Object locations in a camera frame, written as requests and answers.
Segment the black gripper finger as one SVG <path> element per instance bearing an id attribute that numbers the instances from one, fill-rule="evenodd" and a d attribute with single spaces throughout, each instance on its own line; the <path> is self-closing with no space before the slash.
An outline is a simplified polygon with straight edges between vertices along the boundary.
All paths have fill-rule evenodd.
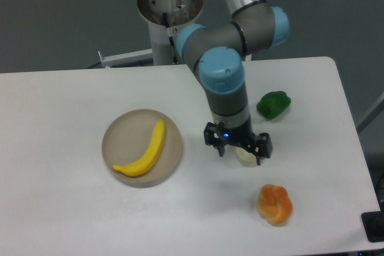
<path id="1" fill-rule="evenodd" d="M 206 127 L 203 131 L 205 144 L 207 146 L 212 146 L 218 151 L 220 157 L 224 156 L 225 153 L 225 142 L 219 138 L 216 133 L 215 125 L 211 122 L 206 124 Z"/>
<path id="2" fill-rule="evenodd" d="M 261 165 L 262 158 L 270 158 L 273 150 L 271 137 L 263 132 L 259 135 L 252 133 L 246 137 L 244 149 L 256 157 L 256 164 Z"/>

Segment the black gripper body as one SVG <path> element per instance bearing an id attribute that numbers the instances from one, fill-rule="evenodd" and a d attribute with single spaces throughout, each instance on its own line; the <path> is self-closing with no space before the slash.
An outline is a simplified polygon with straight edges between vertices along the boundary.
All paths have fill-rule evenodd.
<path id="1" fill-rule="evenodd" d="M 224 122 L 220 122 L 220 138 L 231 146 L 254 147 L 254 136 L 250 118 L 233 128 L 229 128 Z"/>

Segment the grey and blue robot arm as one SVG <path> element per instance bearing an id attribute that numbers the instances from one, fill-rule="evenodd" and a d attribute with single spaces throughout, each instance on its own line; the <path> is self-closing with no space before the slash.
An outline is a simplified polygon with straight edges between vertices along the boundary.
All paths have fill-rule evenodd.
<path id="1" fill-rule="evenodd" d="M 197 24 L 203 0 L 137 0 L 147 21 L 154 65 L 185 63 L 203 87 L 212 113 L 205 143 L 220 155 L 227 145 L 257 160 L 269 158 L 269 134 L 255 134 L 242 58 L 285 41 L 289 20 L 266 0 L 226 0 L 232 21 L 215 29 Z"/>

